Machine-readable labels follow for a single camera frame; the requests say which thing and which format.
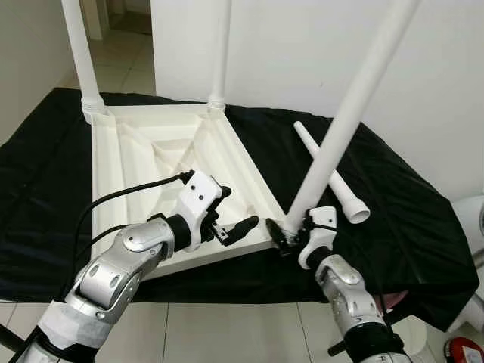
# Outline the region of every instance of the white plastic frame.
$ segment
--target white plastic frame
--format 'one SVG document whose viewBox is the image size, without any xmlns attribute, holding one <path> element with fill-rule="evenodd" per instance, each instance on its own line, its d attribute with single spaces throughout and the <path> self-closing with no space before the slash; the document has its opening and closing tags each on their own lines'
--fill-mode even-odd
<svg viewBox="0 0 484 363">
<path fill-rule="evenodd" d="M 232 188 L 232 195 L 220 206 L 221 225 L 233 224 L 251 214 L 275 220 L 284 218 L 223 113 L 231 0 L 221 1 L 216 68 L 208 104 L 106 107 L 99 95 L 79 0 L 62 0 L 82 92 L 82 110 L 86 121 L 92 124 L 93 199 L 181 170 L 201 169 L 222 185 Z M 290 208 L 285 220 L 287 229 L 295 231 L 306 210 L 312 208 L 322 195 L 419 1 L 394 0 Z M 175 185 L 169 185 L 99 206 L 93 215 L 93 235 L 113 225 L 141 222 L 150 214 L 163 212 L 169 215 L 178 191 Z M 96 245 L 93 255 L 110 246 L 112 239 L 113 236 L 109 236 Z M 212 243 L 203 245 L 194 253 L 178 253 L 150 277 L 270 246 L 265 228 L 259 225 L 229 248 Z"/>
</svg>

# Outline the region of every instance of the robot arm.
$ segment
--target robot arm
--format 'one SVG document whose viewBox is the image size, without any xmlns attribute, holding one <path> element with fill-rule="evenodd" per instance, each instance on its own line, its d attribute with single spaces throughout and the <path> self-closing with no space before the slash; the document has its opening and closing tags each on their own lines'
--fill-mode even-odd
<svg viewBox="0 0 484 363">
<path fill-rule="evenodd" d="M 257 225 L 257 217 L 230 231 L 217 225 L 216 207 L 230 193 L 230 188 L 195 172 L 178 196 L 173 216 L 156 215 L 122 229 L 113 245 L 81 270 L 65 302 L 49 305 L 38 323 L 42 332 L 13 361 L 94 361 L 143 277 L 161 261 L 182 249 L 194 251 L 214 237 L 228 246 Z"/>
<path fill-rule="evenodd" d="M 337 234 L 336 210 L 323 206 L 309 210 L 303 228 L 293 240 L 268 220 L 273 240 L 287 250 L 304 246 L 299 264 L 315 271 L 315 280 L 331 304 L 335 322 L 343 336 L 346 351 L 355 363 L 409 363 L 403 342 L 385 324 L 365 281 L 342 256 L 332 254 Z"/>
</svg>

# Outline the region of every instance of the black cloth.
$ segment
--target black cloth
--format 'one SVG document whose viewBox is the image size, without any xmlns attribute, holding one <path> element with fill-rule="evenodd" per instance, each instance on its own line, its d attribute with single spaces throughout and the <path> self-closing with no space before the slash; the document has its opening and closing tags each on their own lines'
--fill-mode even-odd
<svg viewBox="0 0 484 363">
<path fill-rule="evenodd" d="M 186 103 L 143 95 L 103 98 L 108 105 Z M 2 299 L 47 302 L 65 280 L 73 229 L 91 200 L 91 130 L 79 99 L 79 91 L 56 88 L 0 147 Z M 226 115 L 288 211 L 311 163 L 293 122 L 301 121 L 319 142 L 331 119 L 238 106 L 228 106 Z M 385 293 L 408 290 L 412 312 L 446 329 L 479 283 L 449 201 L 362 124 L 338 170 L 370 207 L 371 217 L 350 225 L 328 188 L 319 205 L 335 206 L 338 227 L 351 236 L 338 234 L 334 252 L 363 274 L 369 291 L 378 291 L 377 279 Z M 87 221 L 81 243 L 90 239 L 90 230 Z M 365 249 L 364 256 L 355 244 Z M 87 261 L 86 253 L 80 265 Z M 284 303 L 324 297 L 295 256 L 282 259 L 272 249 L 146 281 L 136 300 Z"/>
</svg>

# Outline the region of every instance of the white pvc pipe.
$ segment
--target white pvc pipe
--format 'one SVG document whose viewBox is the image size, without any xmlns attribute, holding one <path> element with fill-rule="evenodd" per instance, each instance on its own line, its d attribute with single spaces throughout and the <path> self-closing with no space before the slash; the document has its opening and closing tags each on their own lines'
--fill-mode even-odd
<svg viewBox="0 0 484 363">
<path fill-rule="evenodd" d="M 318 144 L 316 144 L 316 141 L 314 141 L 311 134 L 309 134 L 308 130 L 306 130 L 300 121 L 296 121 L 294 123 L 294 128 L 306 146 L 306 149 L 308 149 L 309 153 L 314 158 L 319 151 Z M 352 224 L 366 221 L 366 219 L 370 216 L 370 210 L 363 200 L 355 196 L 338 171 L 333 171 L 329 184 L 334 192 L 334 195 L 336 195 L 336 198 L 338 198 L 340 201 L 346 218 Z"/>
<path fill-rule="evenodd" d="M 299 229 L 306 210 L 313 208 L 324 193 L 419 1 L 395 0 L 390 8 L 287 214 L 284 228 L 288 231 Z"/>
<path fill-rule="evenodd" d="M 209 96 L 209 109 L 225 109 L 225 75 L 227 74 L 228 36 L 230 35 L 230 17 L 232 0 L 222 2 L 217 45 L 215 52 L 215 67 L 213 70 L 212 92 Z"/>
<path fill-rule="evenodd" d="M 85 113 L 105 113 L 104 102 L 99 95 L 94 67 L 92 66 L 79 0 L 62 0 L 62 8 L 64 9 L 77 78 L 81 86 L 82 110 Z"/>
</svg>

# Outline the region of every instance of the white wall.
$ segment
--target white wall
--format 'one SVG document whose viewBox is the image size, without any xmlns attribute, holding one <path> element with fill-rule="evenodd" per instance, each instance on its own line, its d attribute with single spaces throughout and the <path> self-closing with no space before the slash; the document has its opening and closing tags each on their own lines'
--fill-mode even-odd
<svg viewBox="0 0 484 363">
<path fill-rule="evenodd" d="M 82 18 L 90 39 L 103 40 L 109 31 L 109 14 L 105 0 L 81 0 Z"/>
<path fill-rule="evenodd" d="M 72 68 L 61 1 L 0 2 L 0 144 Z"/>
<path fill-rule="evenodd" d="M 151 12 L 150 0 L 125 0 L 126 10 L 135 13 L 149 14 Z"/>
<path fill-rule="evenodd" d="M 220 0 L 152 4 L 157 94 L 207 99 Z M 234 0 L 228 103 L 334 116 L 388 0 Z M 484 183 L 484 2 L 423 0 L 364 121 L 446 197 Z"/>
</svg>

